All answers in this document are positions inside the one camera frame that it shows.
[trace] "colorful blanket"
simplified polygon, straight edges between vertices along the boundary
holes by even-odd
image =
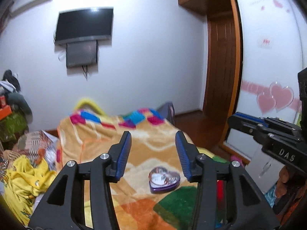
[[[183,176],[175,147],[178,129],[154,110],[140,109],[116,117],[99,116],[84,110],[74,112],[58,127],[57,171],[70,160],[88,162],[108,152],[111,145],[119,142],[124,131],[130,131],[132,135],[125,174],[117,184],[110,184],[120,229],[188,229],[197,184],[189,183]],[[206,150],[204,152],[223,161]],[[152,194],[148,174],[156,166],[178,172],[180,186],[169,193]],[[86,224],[92,227],[89,183],[85,184],[84,198]],[[220,221],[221,216],[218,216],[217,224]]]

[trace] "orange wooden frame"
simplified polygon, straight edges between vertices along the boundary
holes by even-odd
[[[233,18],[234,18],[234,32],[235,32],[235,47],[236,47],[236,55],[235,55],[235,71],[234,71],[234,85],[232,89],[232,95],[231,95],[231,101],[230,101],[230,106],[228,110],[228,117],[230,117],[235,110],[236,107],[236,101],[237,101],[237,94],[238,94],[238,89],[240,89],[240,70],[241,70],[241,65],[242,65],[242,60],[241,60],[241,28],[240,28],[240,22],[239,22],[239,13],[237,10],[237,3],[236,0],[230,0],[231,2],[231,7],[232,7],[232,13],[233,13]],[[234,154],[234,151],[230,149],[229,147],[225,146],[223,142],[225,141],[226,135],[228,132],[228,125],[227,122],[225,123],[225,127],[219,142],[219,146],[227,151],[228,153]],[[249,163],[249,161],[246,158],[243,158],[239,154],[236,154],[239,156],[245,163]]]

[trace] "pile of clothes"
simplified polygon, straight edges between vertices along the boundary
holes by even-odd
[[[0,191],[25,226],[56,176],[57,142],[57,137],[35,131],[20,137],[12,150],[0,150]]]
[[[0,96],[4,96],[12,114],[0,120],[0,141],[5,149],[11,149],[18,138],[28,132],[27,119],[32,119],[32,111],[21,94],[18,79],[11,70],[4,72],[0,81]]]

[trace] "yellow clothing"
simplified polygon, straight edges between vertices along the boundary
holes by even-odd
[[[25,226],[28,225],[33,213],[35,198],[46,192],[56,177],[55,171],[50,171],[45,159],[36,167],[22,155],[18,157],[4,176],[4,199],[8,206]]]

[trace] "wooden door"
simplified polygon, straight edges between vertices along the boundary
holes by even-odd
[[[203,111],[226,120],[235,72],[235,33],[232,13],[208,18],[208,68]]]

